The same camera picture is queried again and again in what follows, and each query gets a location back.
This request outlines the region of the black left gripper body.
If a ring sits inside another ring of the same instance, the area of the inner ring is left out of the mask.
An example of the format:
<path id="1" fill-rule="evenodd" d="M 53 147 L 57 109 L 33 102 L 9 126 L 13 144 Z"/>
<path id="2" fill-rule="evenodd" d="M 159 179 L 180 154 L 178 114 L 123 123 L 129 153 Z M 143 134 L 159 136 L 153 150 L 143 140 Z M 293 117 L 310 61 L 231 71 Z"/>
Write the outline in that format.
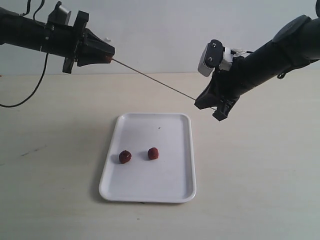
<path id="1" fill-rule="evenodd" d="M 71 73 L 77 59 L 78 45 L 89 21 L 87 12 L 78 11 L 73 26 L 47 23 L 50 35 L 47 52 L 64 58 L 62 72 Z"/>

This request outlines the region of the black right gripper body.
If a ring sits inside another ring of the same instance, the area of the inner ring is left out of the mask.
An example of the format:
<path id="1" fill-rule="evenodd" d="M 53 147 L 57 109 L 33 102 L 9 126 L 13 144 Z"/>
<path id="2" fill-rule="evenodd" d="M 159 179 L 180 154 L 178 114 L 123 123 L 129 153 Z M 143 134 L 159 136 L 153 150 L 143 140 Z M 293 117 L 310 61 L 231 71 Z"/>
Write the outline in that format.
<path id="1" fill-rule="evenodd" d="M 231 109 L 236 104 L 239 96 L 235 96 L 231 93 L 238 85 L 239 77 L 241 76 L 241 66 L 245 60 L 245 57 L 239 56 L 233 59 L 232 66 L 229 71 L 215 69 L 212 75 L 218 75 L 220 77 L 220 93 L 221 100 L 228 100 L 231 102 Z"/>

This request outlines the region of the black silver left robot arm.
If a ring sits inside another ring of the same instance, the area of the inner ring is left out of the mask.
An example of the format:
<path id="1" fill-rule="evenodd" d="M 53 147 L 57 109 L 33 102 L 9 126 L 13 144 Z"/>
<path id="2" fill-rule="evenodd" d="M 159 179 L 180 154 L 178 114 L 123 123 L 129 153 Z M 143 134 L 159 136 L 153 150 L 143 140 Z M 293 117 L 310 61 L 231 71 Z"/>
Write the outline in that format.
<path id="1" fill-rule="evenodd" d="M 0 10 L 0 43 L 31 49 L 64 58 L 62 72 L 70 74 L 73 65 L 109 64 L 115 48 L 86 27 L 89 13 L 78 11 L 69 25 L 71 11 L 58 1 L 47 22 Z"/>

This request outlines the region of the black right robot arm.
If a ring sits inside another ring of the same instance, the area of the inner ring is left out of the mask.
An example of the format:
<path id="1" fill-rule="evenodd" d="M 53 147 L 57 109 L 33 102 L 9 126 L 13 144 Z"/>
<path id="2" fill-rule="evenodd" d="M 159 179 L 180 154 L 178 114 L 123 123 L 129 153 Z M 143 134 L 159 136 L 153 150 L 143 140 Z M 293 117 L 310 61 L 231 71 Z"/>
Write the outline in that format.
<path id="1" fill-rule="evenodd" d="M 272 40 L 244 57 L 217 40 L 205 47 L 198 72 L 211 76 L 204 91 L 196 98 L 200 109 L 215 107 L 218 121 L 228 117 L 240 96 L 273 77 L 283 79 L 293 70 L 320 59 L 320 20 L 301 15 L 285 25 Z"/>

